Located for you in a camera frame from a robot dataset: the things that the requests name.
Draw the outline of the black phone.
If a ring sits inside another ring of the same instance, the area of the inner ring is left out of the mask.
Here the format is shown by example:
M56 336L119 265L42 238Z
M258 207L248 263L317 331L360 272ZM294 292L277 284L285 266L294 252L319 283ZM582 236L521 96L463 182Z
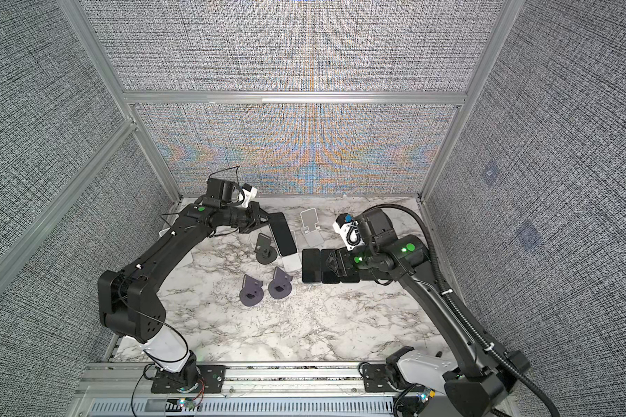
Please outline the black phone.
M281 257L295 255L297 245L284 213L269 214L269 225Z
M302 283L321 283L321 250L306 248L302 250Z
M357 271L355 271L353 273L350 273L347 276L341 276L339 278L339 281L341 283L360 283L361 277L360 277L360 274Z
M333 248L324 248L321 250L321 283L323 284L339 284L340 278L330 269L328 260L335 250Z

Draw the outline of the black phone back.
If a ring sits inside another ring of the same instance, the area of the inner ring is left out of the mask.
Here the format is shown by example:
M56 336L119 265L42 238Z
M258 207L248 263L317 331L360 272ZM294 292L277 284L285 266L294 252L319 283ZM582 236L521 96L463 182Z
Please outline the black phone back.
M269 225L281 257L295 255L297 245L284 213L269 214Z

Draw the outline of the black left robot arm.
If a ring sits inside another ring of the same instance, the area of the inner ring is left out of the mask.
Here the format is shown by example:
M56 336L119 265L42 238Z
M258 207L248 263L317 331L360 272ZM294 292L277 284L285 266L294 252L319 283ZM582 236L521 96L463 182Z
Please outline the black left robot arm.
M136 341L163 375L181 392L198 388L196 356L181 333L166 321L158 292L177 265L220 227L247 234L267 224L255 198L257 188L211 178L206 192L182 208L146 252L122 267L107 270L97 282L99 320L107 329Z

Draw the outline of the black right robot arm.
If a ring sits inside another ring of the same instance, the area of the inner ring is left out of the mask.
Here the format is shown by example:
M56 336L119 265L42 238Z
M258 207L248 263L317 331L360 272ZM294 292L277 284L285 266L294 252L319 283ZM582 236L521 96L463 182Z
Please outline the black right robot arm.
M399 284L429 316L450 348L450 365L402 347L385 361L385 378L399 395L394 414L407 414L403 400L420 390L442 393L462 416L500 416L498 405L530 368L519 350L490 335L458 297L443 273L431 233L422 218L401 205L379 204L358 216L342 213L332 224L342 248L323 255L320 265L344 281L372 276Z

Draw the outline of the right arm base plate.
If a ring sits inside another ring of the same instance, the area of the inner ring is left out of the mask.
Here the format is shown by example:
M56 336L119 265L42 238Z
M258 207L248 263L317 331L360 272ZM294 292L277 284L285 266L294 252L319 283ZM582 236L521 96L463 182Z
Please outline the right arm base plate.
M398 391L387 377L385 364L361 362L358 372L363 379L364 390L367 393L396 393Z

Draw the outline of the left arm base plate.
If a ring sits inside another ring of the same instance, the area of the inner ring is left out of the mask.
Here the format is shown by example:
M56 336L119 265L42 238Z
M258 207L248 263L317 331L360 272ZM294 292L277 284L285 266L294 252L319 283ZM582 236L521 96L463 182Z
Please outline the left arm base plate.
M197 365L198 371L188 378L184 371L173 374L158 370L151 379L151 394L220 394L227 367L224 365Z

